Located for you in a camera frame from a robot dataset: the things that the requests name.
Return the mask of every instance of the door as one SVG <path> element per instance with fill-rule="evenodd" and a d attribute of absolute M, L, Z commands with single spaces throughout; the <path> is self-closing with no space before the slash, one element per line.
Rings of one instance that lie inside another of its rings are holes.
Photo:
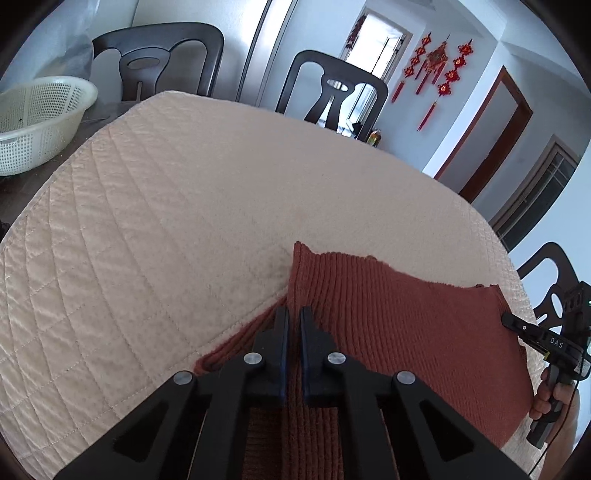
<path fill-rule="evenodd" d="M 435 179 L 472 203 L 505 161 L 531 115 L 524 95 L 503 67 Z"/>

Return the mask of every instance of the wooden door frame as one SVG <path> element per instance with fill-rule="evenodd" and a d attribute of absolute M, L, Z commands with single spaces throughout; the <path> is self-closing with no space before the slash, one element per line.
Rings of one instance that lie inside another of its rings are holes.
<path fill-rule="evenodd" d="M 492 84 L 491 89 L 486 95 L 486 98 L 482 102 L 482 105 L 480 106 L 476 115 L 472 119 L 472 122 L 462 135 L 462 138 L 457 143 L 452 153 L 449 155 L 445 163 L 441 166 L 441 168 L 434 177 L 436 180 L 438 180 L 445 171 L 445 169 L 452 162 L 456 154 L 460 151 L 464 142 L 472 133 L 472 130 L 478 123 L 478 120 L 480 120 L 482 114 L 484 113 L 484 110 L 486 110 L 486 107 L 491 101 L 493 94 L 496 92 L 496 89 L 499 87 L 501 83 L 505 85 L 505 87 L 515 100 L 515 103 L 517 103 L 517 108 L 515 109 L 513 116 L 507 123 L 505 129 L 502 131 L 501 135 L 499 136 L 498 140 L 492 147 L 487 157 L 482 161 L 478 169 L 474 172 L 472 177 L 470 177 L 470 179 L 467 181 L 467 183 L 460 191 L 460 197 L 463 197 L 469 203 L 472 203 L 474 201 L 474 199 L 478 196 L 478 194 L 482 191 L 482 189 L 486 186 L 486 184 L 490 181 L 490 179 L 499 169 L 501 164 L 505 161 L 505 159 L 517 143 L 517 140 L 519 140 L 519 137 L 525 130 L 525 127 L 527 126 L 533 114 L 533 111 L 527 103 L 525 96 L 523 95 L 523 93 L 521 93 L 519 87 L 517 86 L 513 78 L 511 78 L 511 75 L 509 75 L 509 72 L 507 71 L 505 66 L 501 67 L 499 74 L 497 75 L 494 83 Z"/>

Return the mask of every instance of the red knit fabric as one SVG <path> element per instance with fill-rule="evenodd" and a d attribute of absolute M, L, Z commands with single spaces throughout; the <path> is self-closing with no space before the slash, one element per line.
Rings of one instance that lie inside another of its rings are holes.
<path fill-rule="evenodd" d="M 498 447 L 531 407 L 525 349 L 501 325 L 509 307 L 498 286 L 426 282 L 373 257 L 319 255 L 297 243 L 287 297 L 279 302 L 286 303 L 287 407 L 252 412 L 244 479 L 343 478 L 336 411 L 303 403 L 298 313 L 305 305 L 339 350 L 383 374 L 415 372 Z M 216 370 L 246 352 L 255 334 L 271 326 L 274 308 L 200 359 L 196 372 Z"/>

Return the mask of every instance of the bolt head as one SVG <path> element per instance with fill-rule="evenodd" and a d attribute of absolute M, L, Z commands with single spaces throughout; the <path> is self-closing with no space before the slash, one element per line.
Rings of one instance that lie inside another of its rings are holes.
<path fill-rule="evenodd" d="M 412 385 L 414 383 L 414 381 L 417 379 L 417 377 L 414 376 L 414 373 L 412 372 L 407 372 L 402 371 L 402 372 L 398 372 L 398 375 L 396 375 L 396 378 L 398 379 L 398 381 L 404 385 Z"/>
<path fill-rule="evenodd" d="M 262 361 L 262 355 L 256 352 L 249 352 L 244 356 L 244 363 L 248 365 L 260 364 Z"/>
<path fill-rule="evenodd" d="M 344 364 L 345 360 L 347 360 L 347 357 L 345 357 L 345 355 L 341 352 L 329 353 L 329 356 L 327 358 L 328 361 L 333 365 Z"/>
<path fill-rule="evenodd" d="M 186 385 L 188 383 L 191 383 L 192 379 L 193 379 L 193 374 L 191 372 L 187 372 L 186 370 L 176 372 L 173 377 L 173 381 L 177 385 Z"/>

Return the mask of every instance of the white plastic basket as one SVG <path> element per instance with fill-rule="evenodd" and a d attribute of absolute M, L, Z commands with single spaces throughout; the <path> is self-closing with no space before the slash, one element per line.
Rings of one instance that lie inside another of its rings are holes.
<path fill-rule="evenodd" d="M 96 87 L 76 77 L 42 77 L 0 95 L 0 175 L 38 167 L 74 137 Z"/>

